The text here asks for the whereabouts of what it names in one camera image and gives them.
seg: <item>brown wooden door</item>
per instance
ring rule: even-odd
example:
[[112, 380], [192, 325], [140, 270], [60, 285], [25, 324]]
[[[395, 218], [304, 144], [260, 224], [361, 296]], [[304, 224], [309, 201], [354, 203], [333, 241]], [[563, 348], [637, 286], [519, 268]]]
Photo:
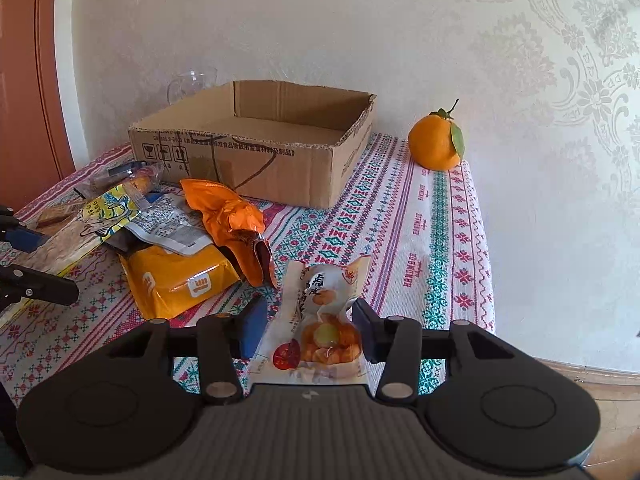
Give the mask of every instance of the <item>brown wooden door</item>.
[[74, 171], [56, 75], [54, 0], [0, 0], [0, 203], [19, 209]]

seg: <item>tablecloth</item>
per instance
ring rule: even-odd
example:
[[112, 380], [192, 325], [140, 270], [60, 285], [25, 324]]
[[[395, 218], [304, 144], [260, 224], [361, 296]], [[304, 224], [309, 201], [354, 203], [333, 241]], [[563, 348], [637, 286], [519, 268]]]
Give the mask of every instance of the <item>tablecloth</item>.
[[[105, 153], [16, 216], [28, 222], [51, 203], [77, 199], [75, 184], [131, 157], [129, 146]], [[411, 160], [406, 142], [373, 134], [334, 208], [253, 202], [263, 211], [279, 279], [290, 258], [346, 264], [370, 254], [364, 297], [380, 316], [410, 316], [432, 329], [468, 319], [494, 331], [491, 267], [466, 161], [448, 172], [428, 171]], [[8, 244], [0, 244], [0, 263], [7, 265], [16, 255]], [[0, 330], [0, 380], [16, 404], [57, 370], [143, 322], [108, 246], [84, 257], [68, 277], [80, 288], [77, 303], [35, 301]], [[278, 291], [239, 283], [172, 319], [171, 325], [189, 326], [207, 314], [238, 312], [256, 291], [268, 298], [273, 315], [280, 303]], [[236, 367], [245, 380], [247, 362], [236, 361]], [[372, 386], [381, 371], [381, 365], [370, 367]], [[197, 360], [176, 359], [174, 378], [198, 391]], [[443, 379], [442, 361], [422, 362], [421, 392], [433, 390]]]

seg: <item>open cardboard box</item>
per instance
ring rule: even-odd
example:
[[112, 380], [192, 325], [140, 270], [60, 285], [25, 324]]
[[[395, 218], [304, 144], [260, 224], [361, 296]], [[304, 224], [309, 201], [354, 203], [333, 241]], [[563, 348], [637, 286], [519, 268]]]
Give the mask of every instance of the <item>open cardboard box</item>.
[[237, 193], [329, 208], [371, 133], [376, 96], [284, 81], [232, 81], [129, 127], [137, 159], [164, 180], [222, 182]]

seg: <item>yellow tissue pack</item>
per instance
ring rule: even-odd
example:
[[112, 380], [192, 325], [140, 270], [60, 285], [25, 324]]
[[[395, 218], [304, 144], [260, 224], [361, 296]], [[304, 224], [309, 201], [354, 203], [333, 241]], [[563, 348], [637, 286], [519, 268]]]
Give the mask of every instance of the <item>yellow tissue pack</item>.
[[120, 256], [120, 262], [145, 319], [171, 319], [240, 280], [214, 245], [192, 256], [151, 246], [127, 258]]

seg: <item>orange wrapper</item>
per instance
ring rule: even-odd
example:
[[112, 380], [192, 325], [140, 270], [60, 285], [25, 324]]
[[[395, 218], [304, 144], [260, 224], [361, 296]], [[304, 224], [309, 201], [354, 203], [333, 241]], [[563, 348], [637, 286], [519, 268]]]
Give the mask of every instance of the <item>orange wrapper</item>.
[[247, 281], [276, 287], [262, 212], [219, 182], [185, 178], [180, 184], [189, 207], [202, 212], [205, 229], [218, 247], [232, 251]]

